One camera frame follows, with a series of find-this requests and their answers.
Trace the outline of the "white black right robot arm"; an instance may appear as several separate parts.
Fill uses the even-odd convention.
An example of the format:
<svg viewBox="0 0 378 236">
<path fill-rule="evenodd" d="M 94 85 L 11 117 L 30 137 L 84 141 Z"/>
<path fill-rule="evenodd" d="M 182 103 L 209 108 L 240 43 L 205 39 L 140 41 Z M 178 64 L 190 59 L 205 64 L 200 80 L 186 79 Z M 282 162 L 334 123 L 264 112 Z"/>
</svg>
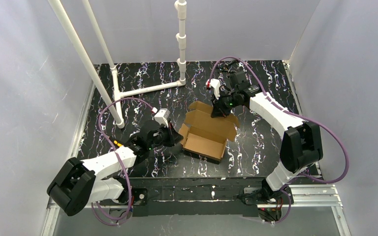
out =
<svg viewBox="0 0 378 236">
<path fill-rule="evenodd" d="M 288 109 L 265 95 L 259 86 L 252 85 L 244 72 L 230 73 L 229 79 L 229 87 L 218 79 L 206 82 L 206 88 L 213 92 L 211 116 L 228 117 L 233 108 L 244 106 L 259 114 L 282 140 L 278 165 L 262 182 L 260 190 L 261 196 L 270 197 L 323 157 L 320 126 L 288 114 Z"/>
</svg>

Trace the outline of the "brown cardboard paper box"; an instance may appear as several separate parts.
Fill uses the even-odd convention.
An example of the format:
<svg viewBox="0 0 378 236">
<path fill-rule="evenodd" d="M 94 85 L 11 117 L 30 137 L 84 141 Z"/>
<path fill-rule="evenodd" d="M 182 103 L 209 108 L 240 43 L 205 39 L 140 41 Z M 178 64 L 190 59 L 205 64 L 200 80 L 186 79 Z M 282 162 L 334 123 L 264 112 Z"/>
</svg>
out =
<svg viewBox="0 0 378 236">
<path fill-rule="evenodd" d="M 183 150 L 209 158 L 220 163 L 228 141 L 235 141 L 238 118 L 230 113 L 226 117 L 211 117 L 213 107 L 201 101 L 188 106 L 185 120 L 179 129 L 183 136 L 180 143 Z"/>
</svg>

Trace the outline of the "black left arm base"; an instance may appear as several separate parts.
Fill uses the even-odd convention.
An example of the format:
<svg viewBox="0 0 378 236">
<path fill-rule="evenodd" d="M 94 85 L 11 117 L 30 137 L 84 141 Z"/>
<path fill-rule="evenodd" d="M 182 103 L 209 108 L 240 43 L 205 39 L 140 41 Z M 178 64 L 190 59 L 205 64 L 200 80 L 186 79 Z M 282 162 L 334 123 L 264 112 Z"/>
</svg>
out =
<svg viewBox="0 0 378 236">
<path fill-rule="evenodd" d="M 113 202 L 119 205 L 127 205 L 130 201 L 128 198 L 128 190 L 124 190 L 119 198 L 113 199 Z M 131 205 L 132 206 L 145 206 L 148 202 L 148 189 L 147 188 L 132 188 L 131 189 Z"/>
</svg>

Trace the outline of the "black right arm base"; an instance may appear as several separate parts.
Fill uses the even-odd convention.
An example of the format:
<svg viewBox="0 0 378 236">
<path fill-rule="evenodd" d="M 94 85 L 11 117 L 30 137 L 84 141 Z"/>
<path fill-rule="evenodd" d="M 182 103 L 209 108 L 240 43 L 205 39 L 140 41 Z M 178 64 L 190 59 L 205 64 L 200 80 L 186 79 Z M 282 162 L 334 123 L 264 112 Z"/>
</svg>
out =
<svg viewBox="0 0 378 236">
<path fill-rule="evenodd" d="M 260 189 L 254 190 L 250 193 L 241 193 L 236 196 L 236 199 L 240 200 L 246 205 L 257 204 L 258 202 L 270 203 L 271 199 L 275 199 L 276 206 L 273 208 L 259 208 L 259 217 L 262 222 L 269 224 L 277 224 L 285 220 L 290 213 L 292 205 L 292 197 L 289 196 L 290 187 L 285 184 L 280 190 L 273 191 L 267 184 L 263 181 Z M 288 210 L 284 216 L 282 216 L 282 207 L 284 204 L 284 196 L 287 200 Z"/>
</svg>

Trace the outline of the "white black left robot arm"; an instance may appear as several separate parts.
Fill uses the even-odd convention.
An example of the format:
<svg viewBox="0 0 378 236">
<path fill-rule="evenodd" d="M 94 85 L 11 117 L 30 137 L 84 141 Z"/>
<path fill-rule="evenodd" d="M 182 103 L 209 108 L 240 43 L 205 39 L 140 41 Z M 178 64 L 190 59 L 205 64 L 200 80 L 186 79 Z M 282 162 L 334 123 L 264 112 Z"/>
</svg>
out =
<svg viewBox="0 0 378 236">
<path fill-rule="evenodd" d="M 112 140 L 115 151 L 92 159 L 68 159 L 46 192 L 68 216 L 76 215 L 89 203 L 117 200 L 128 184 L 111 174 L 141 163 L 154 148 L 172 147 L 182 140 L 172 124 L 149 120 L 126 142 Z"/>
</svg>

